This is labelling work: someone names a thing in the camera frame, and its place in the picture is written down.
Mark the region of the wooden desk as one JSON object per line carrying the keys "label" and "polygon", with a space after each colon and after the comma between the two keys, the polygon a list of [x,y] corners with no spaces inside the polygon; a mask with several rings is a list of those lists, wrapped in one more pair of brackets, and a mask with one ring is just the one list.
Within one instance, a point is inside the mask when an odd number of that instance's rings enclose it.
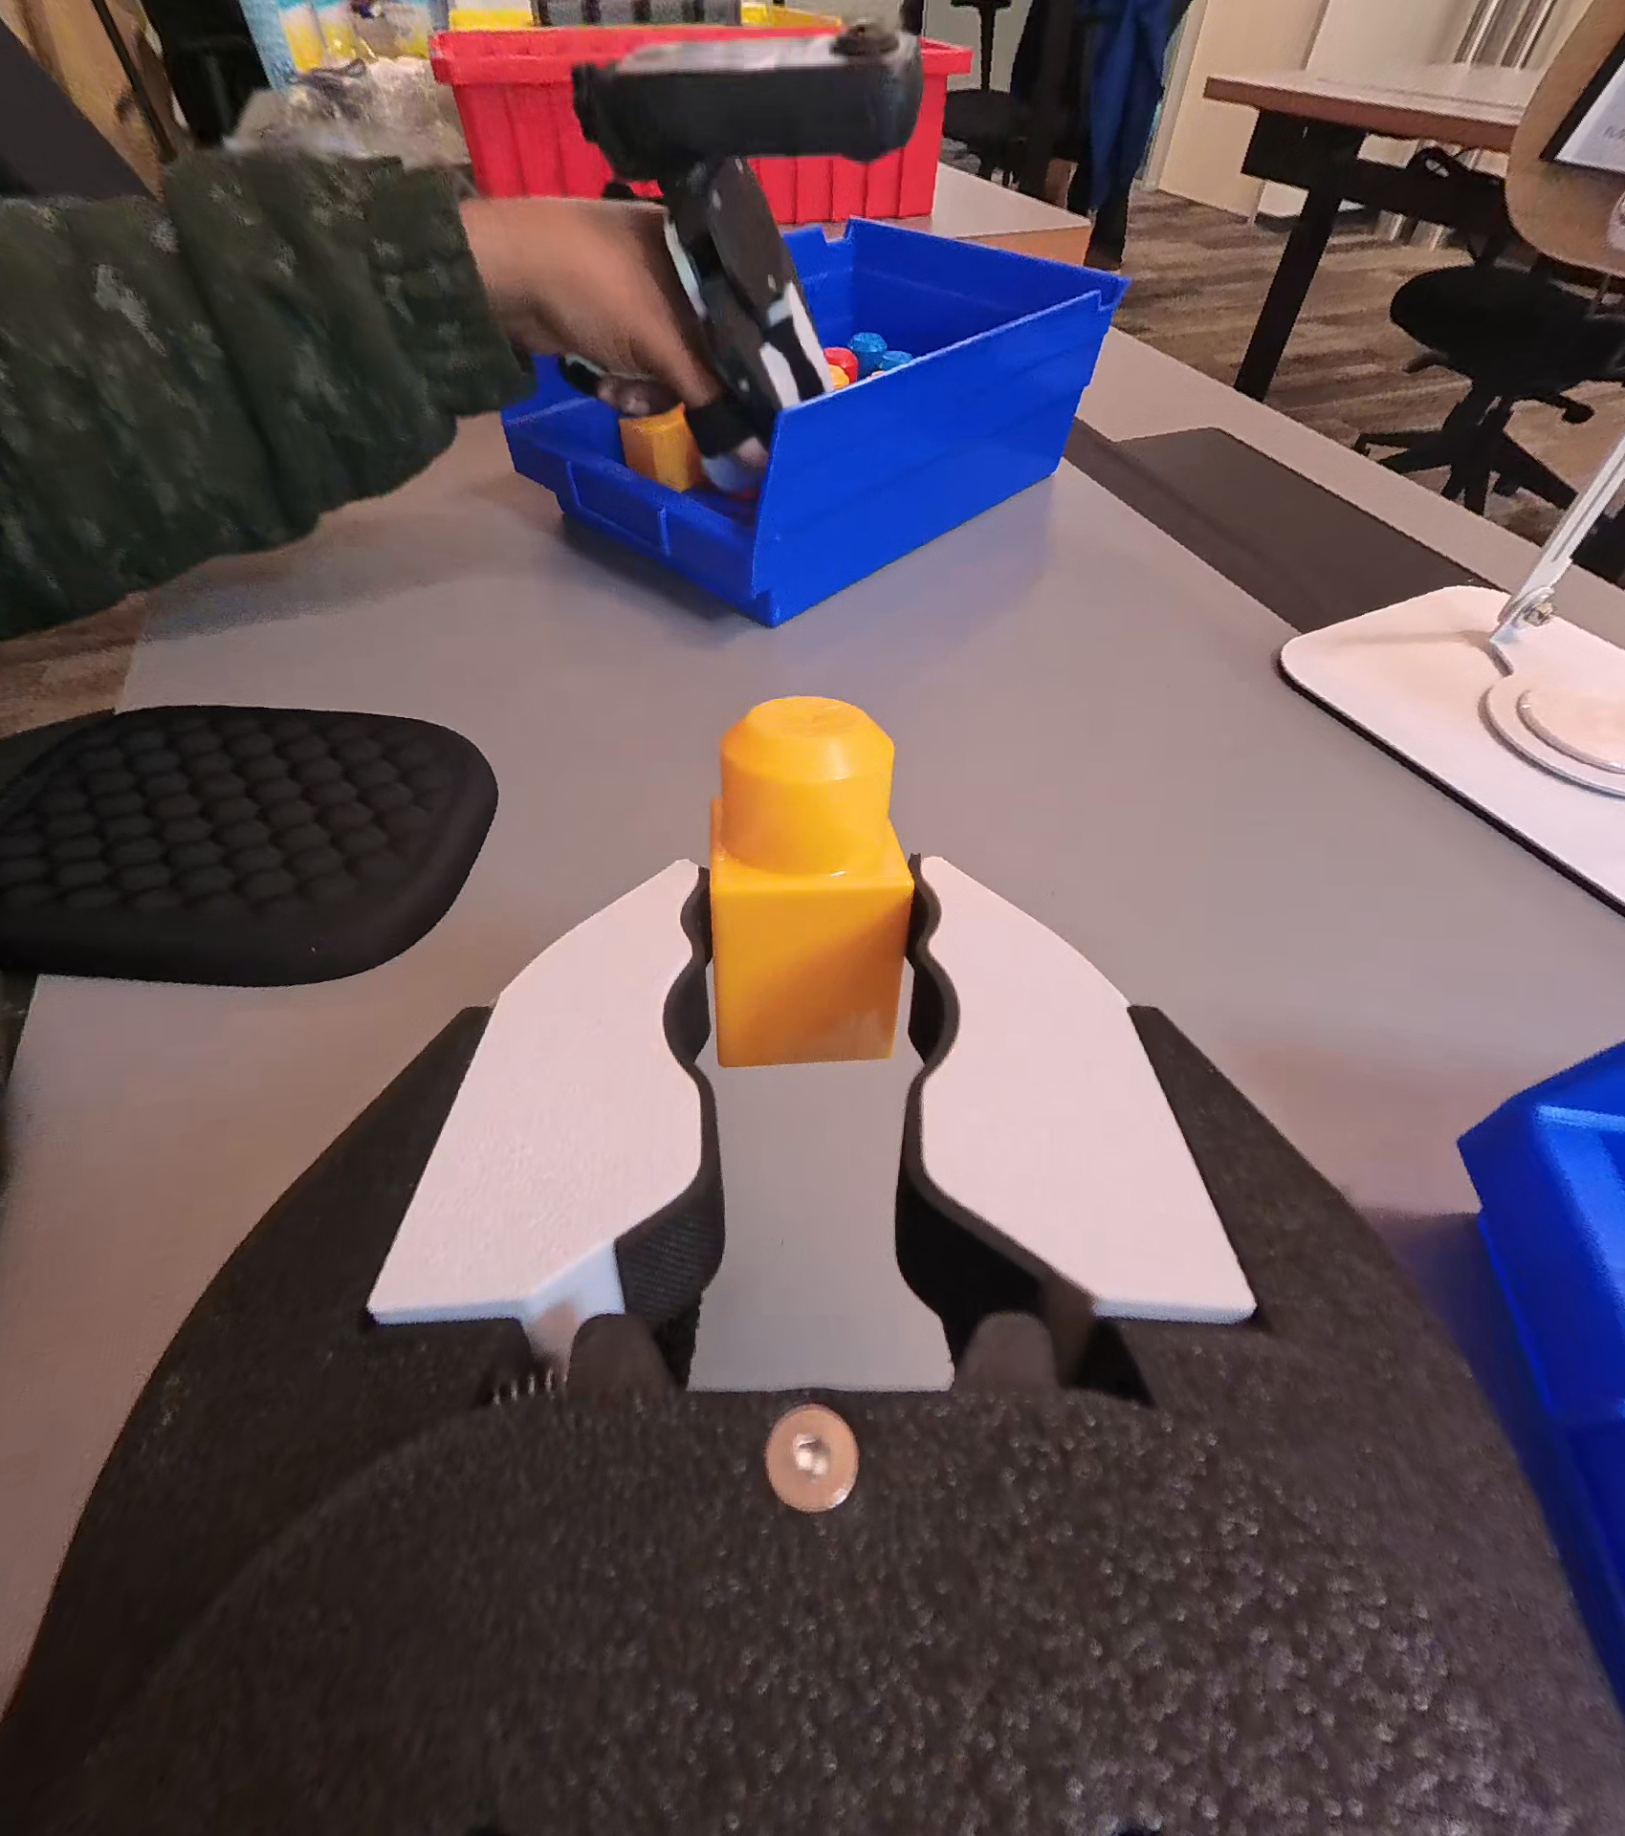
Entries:
{"label": "wooden desk", "polygon": [[1539,71],[1411,65],[1388,76],[1209,75],[1203,97],[1256,112],[1242,174],[1297,189],[1302,208],[1239,358],[1236,391],[1266,401],[1342,208],[1455,229],[1479,248],[1511,236],[1502,180],[1471,163],[1505,154]]}

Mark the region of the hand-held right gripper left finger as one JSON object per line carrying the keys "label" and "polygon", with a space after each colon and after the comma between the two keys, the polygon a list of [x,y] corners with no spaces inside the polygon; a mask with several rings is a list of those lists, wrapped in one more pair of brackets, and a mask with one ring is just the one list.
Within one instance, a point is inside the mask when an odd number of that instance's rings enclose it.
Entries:
{"label": "hand-held right gripper left finger", "polygon": [[517,1321],[546,1365],[627,1315],[677,1376],[727,1249],[709,872],[680,858],[494,1002],[368,1291],[376,1324]]}

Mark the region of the person's left hand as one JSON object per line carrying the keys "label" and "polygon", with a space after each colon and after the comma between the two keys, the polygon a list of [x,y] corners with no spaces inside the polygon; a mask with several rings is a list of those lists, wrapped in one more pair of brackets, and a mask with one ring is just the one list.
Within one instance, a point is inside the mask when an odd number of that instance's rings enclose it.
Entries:
{"label": "person's left hand", "polygon": [[621,416],[722,398],[660,202],[477,195],[459,213],[494,317],[520,348],[580,360],[595,398]]}

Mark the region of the red plastic bin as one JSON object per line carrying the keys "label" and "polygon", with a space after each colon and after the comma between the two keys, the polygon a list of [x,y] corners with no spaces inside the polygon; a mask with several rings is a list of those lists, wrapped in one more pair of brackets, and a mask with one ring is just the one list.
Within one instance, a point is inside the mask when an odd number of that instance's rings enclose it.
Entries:
{"label": "red plastic bin", "polygon": [[[809,38],[839,28],[834,15],[744,5],[741,24],[575,24],[542,28],[515,8],[459,8],[454,30],[432,39],[432,68],[454,90],[484,195],[601,195],[612,165],[587,140],[575,110],[572,71],[612,63],[646,38]],[[757,177],[781,224],[928,218],[936,200],[941,115],[950,80],[974,55],[946,39],[920,45],[925,91],[905,149],[875,163],[836,154],[762,157]]]}

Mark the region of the blue hanging jacket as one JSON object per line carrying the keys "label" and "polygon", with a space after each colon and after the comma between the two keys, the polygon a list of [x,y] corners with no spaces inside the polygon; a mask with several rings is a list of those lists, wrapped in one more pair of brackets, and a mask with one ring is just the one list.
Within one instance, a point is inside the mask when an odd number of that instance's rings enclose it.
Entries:
{"label": "blue hanging jacket", "polygon": [[1050,177],[1068,177],[1065,208],[1092,220],[1087,263],[1123,268],[1130,195],[1159,120],[1168,58],[1187,1],[1073,5],[1068,59],[1047,76],[1050,9],[1033,5],[1009,71],[1027,103],[1055,97],[1057,142]]}

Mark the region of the black textured pad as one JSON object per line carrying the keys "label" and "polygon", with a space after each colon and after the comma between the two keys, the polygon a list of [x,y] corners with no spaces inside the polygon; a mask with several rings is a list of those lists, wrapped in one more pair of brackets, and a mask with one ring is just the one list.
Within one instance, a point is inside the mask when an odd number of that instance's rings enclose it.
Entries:
{"label": "black textured pad", "polygon": [[413,948],[467,887],[502,789],[442,723],[164,703],[0,780],[0,969],[307,986]]}

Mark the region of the white tablet stand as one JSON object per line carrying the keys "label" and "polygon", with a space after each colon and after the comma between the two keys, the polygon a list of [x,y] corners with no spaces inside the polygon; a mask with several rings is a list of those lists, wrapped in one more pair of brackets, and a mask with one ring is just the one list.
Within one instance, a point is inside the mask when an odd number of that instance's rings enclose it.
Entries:
{"label": "white tablet stand", "polygon": [[[1606,220],[1625,256],[1625,195]],[[1625,431],[1525,584],[1447,586],[1301,634],[1282,676],[1625,914],[1625,649],[1555,592],[1625,481]]]}

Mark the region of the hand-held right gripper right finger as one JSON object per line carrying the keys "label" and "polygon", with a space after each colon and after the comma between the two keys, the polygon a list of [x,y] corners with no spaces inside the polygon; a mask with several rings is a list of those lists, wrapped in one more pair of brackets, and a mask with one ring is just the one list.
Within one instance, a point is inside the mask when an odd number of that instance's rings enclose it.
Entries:
{"label": "hand-held right gripper right finger", "polygon": [[1042,919],[915,857],[905,1283],[961,1360],[988,1316],[1057,1316],[1080,1365],[1117,1321],[1238,1328],[1257,1298],[1134,1004]]}

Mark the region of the orange mega block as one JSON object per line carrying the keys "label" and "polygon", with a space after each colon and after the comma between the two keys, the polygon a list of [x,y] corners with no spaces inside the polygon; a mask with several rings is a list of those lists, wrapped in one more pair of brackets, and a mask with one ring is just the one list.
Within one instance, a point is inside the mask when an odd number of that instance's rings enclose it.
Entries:
{"label": "orange mega block", "polygon": [[709,813],[722,1067],[893,1056],[916,894],[893,825],[889,733],[787,695],[727,728]]}

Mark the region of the pile of mega blocks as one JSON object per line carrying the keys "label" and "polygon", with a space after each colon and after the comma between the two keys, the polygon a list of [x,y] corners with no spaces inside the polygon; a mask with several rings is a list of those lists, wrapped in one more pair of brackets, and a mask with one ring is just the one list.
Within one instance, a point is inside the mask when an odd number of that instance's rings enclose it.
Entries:
{"label": "pile of mega blocks", "polygon": [[[846,344],[828,348],[825,358],[831,393],[915,360],[880,332],[856,332]],[[737,456],[704,457],[684,405],[657,416],[621,416],[617,425],[623,466],[667,491],[712,491],[737,501],[755,501],[762,491],[762,471]]]}

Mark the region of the black office chair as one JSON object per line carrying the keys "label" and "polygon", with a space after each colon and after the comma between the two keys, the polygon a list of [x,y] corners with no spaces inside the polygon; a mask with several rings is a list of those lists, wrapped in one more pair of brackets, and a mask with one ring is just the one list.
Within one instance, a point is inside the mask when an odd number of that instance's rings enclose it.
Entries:
{"label": "black office chair", "polygon": [[1491,496],[1517,494],[1566,511],[1577,491],[1514,438],[1514,412],[1539,402],[1582,425],[1596,410],[1577,401],[1581,385],[1625,385],[1625,281],[1542,256],[1517,259],[1496,172],[1422,147],[1408,174],[1450,185],[1474,259],[1406,281],[1391,319],[1418,343],[1411,373],[1442,367],[1468,391],[1442,425],[1365,431],[1356,450],[1383,448],[1383,463],[1406,476],[1442,471],[1442,496],[1474,512],[1485,512]]}

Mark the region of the person's left forearm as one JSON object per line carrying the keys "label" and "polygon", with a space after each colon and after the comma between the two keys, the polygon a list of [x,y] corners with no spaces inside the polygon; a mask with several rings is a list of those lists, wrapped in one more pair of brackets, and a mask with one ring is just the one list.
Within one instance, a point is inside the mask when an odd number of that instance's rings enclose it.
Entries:
{"label": "person's left forearm", "polygon": [[195,153],[0,208],[0,643],[394,494],[531,365],[449,172]]}

